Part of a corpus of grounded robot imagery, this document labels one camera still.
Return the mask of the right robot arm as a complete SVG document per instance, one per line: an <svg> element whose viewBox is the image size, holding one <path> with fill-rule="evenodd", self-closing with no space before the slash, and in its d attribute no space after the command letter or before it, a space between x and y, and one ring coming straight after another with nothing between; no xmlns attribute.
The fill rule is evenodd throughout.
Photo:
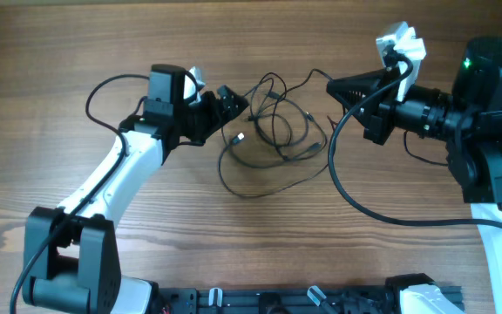
<svg viewBox="0 0 502 314"><path fill-rule="evenodd" d="M397 44L381 53L383 68L328 83L327 91L357 119L364 137L382 145L395 128L441 140L445 165L471 207L502 313L502 38L470 40L451 92L409 85L414 60Z"/></svg>

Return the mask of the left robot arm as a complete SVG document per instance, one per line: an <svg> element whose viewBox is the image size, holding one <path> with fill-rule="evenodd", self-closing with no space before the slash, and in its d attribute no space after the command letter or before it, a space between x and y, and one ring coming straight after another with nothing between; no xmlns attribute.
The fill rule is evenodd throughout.
<svg viewBox="0 0 502 314"><path fill-rule="evenodd" d="M85 114L112 131L112 149L86 181L55 208L36 207L25 224L24 266L11 292L17 302L63 313L168 313L153 281L122 273L116 228L141 186L178 147L202 147L238 118L246 98L223 85L207 92L200 71L153 65L147 93L118 126Z"/></svg>

